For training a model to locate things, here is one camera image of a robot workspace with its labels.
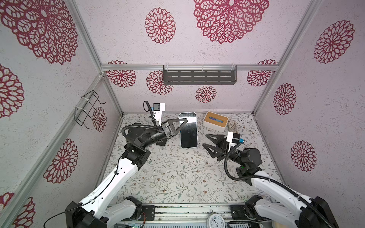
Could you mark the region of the metal base rail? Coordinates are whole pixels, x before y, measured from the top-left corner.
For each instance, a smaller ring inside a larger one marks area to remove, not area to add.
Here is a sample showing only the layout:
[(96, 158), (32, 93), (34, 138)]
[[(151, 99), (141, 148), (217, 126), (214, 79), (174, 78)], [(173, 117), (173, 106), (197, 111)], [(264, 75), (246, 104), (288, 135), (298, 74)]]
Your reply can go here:
[(248, 222), (246, 218), (234, 220), (229, 203), (192, 204), (143, 204), (138, 220), (124, 219), (116, 228), (207, 228), (206, 221), (212, 214), (221, 215), (230, 228), (271, 228), (271, 221)]

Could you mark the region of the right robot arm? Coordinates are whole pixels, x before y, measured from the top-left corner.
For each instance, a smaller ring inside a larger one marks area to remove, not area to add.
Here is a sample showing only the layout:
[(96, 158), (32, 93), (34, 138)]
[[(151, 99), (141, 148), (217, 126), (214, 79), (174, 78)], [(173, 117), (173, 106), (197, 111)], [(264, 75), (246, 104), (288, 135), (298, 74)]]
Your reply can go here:
[(212, 158), (223, 161), (226, 175), (233, 181), (244, 181), (271, 196), (270, 202), (259, 195), (244, 203), (243, 213), (249, 222), (272, 220), (288, 228), (337, 228), (338, 223), (321, 197), (311, 198), (275, 180), (264, 172), (258, 149), (245, 148), (240, 134), (206, 134), (212, 144), (203, 144)]

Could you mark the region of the grey wall shelf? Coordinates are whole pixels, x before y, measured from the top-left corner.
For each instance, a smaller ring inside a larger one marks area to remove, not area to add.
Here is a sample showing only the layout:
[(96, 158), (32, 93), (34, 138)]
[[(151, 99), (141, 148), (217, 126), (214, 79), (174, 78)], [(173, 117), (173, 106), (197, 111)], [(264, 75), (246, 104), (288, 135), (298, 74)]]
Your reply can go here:
[(237, 82), (237, 70), (170, 70), (164, 66), (163, 82), (169, 86), (230, 86)]

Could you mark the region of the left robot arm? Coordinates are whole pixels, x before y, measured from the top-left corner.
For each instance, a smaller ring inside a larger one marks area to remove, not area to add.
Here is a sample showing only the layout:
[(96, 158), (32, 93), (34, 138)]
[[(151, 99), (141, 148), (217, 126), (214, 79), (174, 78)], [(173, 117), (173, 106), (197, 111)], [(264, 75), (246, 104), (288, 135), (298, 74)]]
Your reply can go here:
[(169, 119), (160, 126), (134, 123), (122, 128), (127, 141), (125, 152), (113, 171), (79, 203), (71, 202), (63, 212), (68, 228), (112, 228), (125, 219), (138, 220), (142, 203), (130, 196), (120, 204), (110, 206), (124, 184), (146, 163), (150, 156), (148, 146), (170, 139), (182, 130), (188, 120)]

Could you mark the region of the phone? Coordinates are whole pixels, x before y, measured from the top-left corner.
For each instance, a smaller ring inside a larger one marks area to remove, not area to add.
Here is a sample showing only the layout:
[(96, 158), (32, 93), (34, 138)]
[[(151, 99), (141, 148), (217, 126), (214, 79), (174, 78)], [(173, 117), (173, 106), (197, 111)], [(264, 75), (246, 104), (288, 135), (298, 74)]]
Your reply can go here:
[(197, 115), (195, 112), (180, 113), (179, 119), (187, 119), (187, 123), (180, 131), (180, 142), (183, 149), (198, 146)]

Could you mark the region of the white analog clock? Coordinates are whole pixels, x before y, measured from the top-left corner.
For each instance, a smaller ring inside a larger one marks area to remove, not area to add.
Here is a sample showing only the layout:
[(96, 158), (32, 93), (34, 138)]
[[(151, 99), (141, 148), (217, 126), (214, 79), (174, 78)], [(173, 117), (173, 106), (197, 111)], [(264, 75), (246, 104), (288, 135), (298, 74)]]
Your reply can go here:
[(226, 228), (224, 218), (219, 214), (212, 214), (206, 221), (207, 228)]

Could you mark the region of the white tissue box wooden lid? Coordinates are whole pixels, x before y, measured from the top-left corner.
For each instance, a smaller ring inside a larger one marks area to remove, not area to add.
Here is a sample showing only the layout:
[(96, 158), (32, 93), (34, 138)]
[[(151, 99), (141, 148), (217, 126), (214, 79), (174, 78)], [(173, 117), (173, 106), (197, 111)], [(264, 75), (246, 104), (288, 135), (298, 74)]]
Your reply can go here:
[(203, 126), (223, 133), (227, 127), (229, 118), (213, 112), (207, 112), (203, 119)]

